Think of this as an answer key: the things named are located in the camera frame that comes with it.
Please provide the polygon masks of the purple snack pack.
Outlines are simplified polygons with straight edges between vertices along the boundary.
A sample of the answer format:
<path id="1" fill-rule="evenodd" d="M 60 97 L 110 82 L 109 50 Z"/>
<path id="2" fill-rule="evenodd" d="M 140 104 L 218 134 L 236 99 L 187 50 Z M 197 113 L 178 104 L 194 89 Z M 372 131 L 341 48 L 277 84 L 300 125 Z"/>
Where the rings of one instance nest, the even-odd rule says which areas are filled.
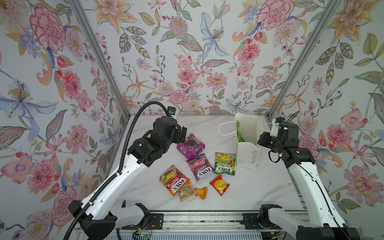
<path id="1" fill-rule="evenodd" d="M 177 144 L 177 150 L 189 161 L 195 159 L 205 149 L 205 144 L 194 134 L 186 137 L 184 143 Z"/>

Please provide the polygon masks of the white paper bag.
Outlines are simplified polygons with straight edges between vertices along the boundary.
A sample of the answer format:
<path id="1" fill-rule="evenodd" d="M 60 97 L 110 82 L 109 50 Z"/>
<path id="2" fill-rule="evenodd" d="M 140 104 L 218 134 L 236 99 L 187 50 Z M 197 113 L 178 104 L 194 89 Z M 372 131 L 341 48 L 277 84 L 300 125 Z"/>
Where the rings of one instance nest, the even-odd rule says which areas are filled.
<path id="1" fill-rule="evenodd" d="M 241 133 L 245 142 L 239 143 L 237 139 L 237 125 L 240 122 Z M 231 133 L 221 131 L 222 126 L 235 124 L 235 130 Z M 222 123 L 218 126 L 218 132 L 221 136 L 236 135 L 237 153 L 236 165 L 242 168 L 256 170 L 262 161 L 262 147 L 257 144 L 260 135 L 270 129 L 270 124 L 264 115 L 247 115 L 237 113 L 233 121 Z"/>

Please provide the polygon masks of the green Lays chips bag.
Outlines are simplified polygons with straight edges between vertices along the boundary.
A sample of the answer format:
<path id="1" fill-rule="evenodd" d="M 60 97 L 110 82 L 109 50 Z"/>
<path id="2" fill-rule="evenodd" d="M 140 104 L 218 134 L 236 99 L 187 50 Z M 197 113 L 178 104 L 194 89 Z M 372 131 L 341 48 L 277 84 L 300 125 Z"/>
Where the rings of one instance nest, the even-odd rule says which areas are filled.
<path id="1" fill-rule="evenodd" d="M 236 122 L 236 125 L 237 125 L 237 139 L 238 139 L 238 142 L 239 143 L 243 143 L 243 142 L 245 142 L 245 139 L 243 138 L 242 133 L 241 133 L 240 122 Z"/>

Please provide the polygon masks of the orange Fox's candy bag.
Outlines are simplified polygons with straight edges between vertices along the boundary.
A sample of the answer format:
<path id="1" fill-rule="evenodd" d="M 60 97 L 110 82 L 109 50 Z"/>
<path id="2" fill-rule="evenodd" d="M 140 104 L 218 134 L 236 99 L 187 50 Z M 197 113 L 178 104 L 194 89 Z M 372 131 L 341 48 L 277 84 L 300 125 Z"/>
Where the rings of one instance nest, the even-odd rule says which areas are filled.
<path id="1" fill-rule="evenodd" d="M 175 165 L 172 165 L 164 174 L 160 176 L 160 182 L 173 196 L 175 196 L 182 187 L 190 182 L 190 179 Z"/>

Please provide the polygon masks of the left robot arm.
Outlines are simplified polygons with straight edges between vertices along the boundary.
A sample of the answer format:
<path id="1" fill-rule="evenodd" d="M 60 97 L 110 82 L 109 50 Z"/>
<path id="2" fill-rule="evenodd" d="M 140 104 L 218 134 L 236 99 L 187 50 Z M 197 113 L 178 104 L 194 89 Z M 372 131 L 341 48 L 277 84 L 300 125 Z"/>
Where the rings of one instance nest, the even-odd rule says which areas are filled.
<path id="1" fill-rule="evenodd" d="M 183 143 L 186 134 L 187 128 L 181 127 L 175 118 L 156 119 L 153 129 L 125 148 L 122 162 L 108 179 L 82 201 L 74 200 L 69 204 L 74 220 L 64 239 L 70 238 L 76 224 L 80 224 L 90 240 L 103 240 L 113 230 L 123 227 L 144 229 L 150 222 L 151 212 L 143 204 L 129 207 L 118 203 L 118 199 L 140 174 L 169 150 L 171 144 Z"/>

